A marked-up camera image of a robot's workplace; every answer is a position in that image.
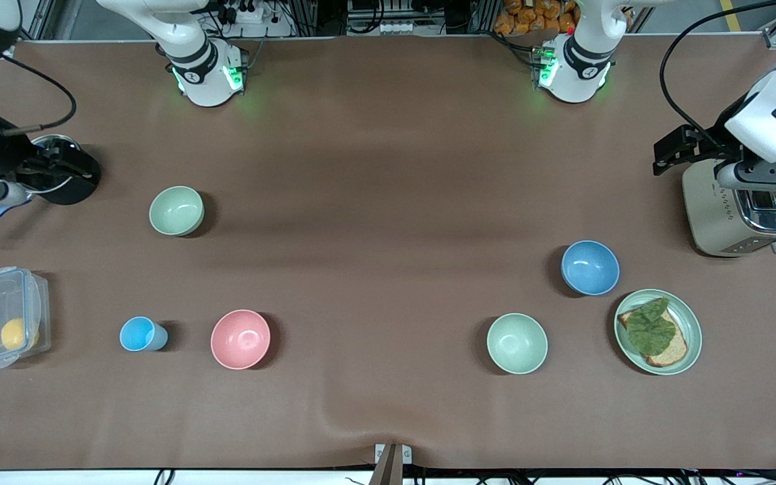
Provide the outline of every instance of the green leaf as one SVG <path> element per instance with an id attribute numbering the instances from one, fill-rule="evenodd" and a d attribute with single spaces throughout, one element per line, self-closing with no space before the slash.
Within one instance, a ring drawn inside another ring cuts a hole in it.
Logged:
<path id="1" fill-rule="evenodd" d="M 628 340 L 640 353 L 659 356 L 675 337 L 675 325 L 662 315 L 669 305 L 667 298 L 650 301 L 628 317 Z"/>

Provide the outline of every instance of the lemon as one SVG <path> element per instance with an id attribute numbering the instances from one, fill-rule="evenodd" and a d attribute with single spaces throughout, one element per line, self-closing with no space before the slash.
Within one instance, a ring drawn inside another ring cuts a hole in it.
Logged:
<path id="1" fill-rule="evenodd" d="M 26 330 L 22 319 L 10 319 L 5 326 L 2 327 L 2 344 L 7 350 L 17 350 L 26 343 Z M 34 347 L 34 344 L 38 343 L 38 332 L 35 332 L 32 337 L 32 344 L 28 346 L 30 349 Z"/>

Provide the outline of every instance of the bread slice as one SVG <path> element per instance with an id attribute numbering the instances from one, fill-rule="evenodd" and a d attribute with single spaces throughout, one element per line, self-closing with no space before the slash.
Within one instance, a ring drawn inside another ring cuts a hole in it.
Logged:
<path id="1" fill-rule="evenodd" d="M 618 316 L 618 321 L 622 322 L 624 328 L 628 328 L 628 319 L 631 317 L 631 313 L 634 313 L 634 310 L 626 311 Z M 662 316 L 663 319 L 668 320 L 672 322 L 672 325 L 675 325 L 675 335 L 672 337 L 669 347 L 666 347 L 666 350 L 659 356 L 647 356 L 643 354 L 643 357 L 646 358 L 646 362 L 648 362 L 650 366 L 671 366 L 680 362 L 681 359 L 687 356 L 687 341 L 684 341 L 684 334 L 681 334 L 681 327 L 678 326 L 678 323 L 672 318 L 672 314 L 669 313 L 669 310 L 664 311 Z"/>

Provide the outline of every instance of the plate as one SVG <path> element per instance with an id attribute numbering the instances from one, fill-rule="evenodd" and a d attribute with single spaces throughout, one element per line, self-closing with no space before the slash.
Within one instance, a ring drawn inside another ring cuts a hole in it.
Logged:
<path id="1" fill-rule="evenodd" d="M 663 297 L 669 298 L 669 313 L 672 315 L 675 323 L 678 323 L 678 326 L 681 327 L 681 334 L 684 334 L 684 341 L 687 342 L 687 355 L 671 366 L 652 366 L 646 362 L 643 355 L 631 344 L 631 341 L 628 339 L 628 329 L 625 329 L 622 322 L 618 321 L 618 316 L 626 311 L 635 310 L 651 300 Z M 622 348 L 624 355 L 631 362 L 634 362 L 638 368 L 651 374 L 676 375 L 686 371 L 697 361 L 699 352 L 703 347 L 703 332 L 699 328 L 699 320 L 693 314 L 693 310 L 684 301 L 681 301 L 681 298 L 663 290 L 644 289 L 632 292 L 632 294 L 626 296 L 616 309 L 615 326 L 616 340 L 618 341 L 618 346 Z"/>

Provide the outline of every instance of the clear food container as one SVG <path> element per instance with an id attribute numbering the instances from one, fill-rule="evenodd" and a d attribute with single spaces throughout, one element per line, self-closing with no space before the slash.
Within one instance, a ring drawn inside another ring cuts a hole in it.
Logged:
<path id="1" fill-rule="evenodd" d="M 0 368 L 50 348 L 49 287 L 27 269 L 0 269 Z"/>

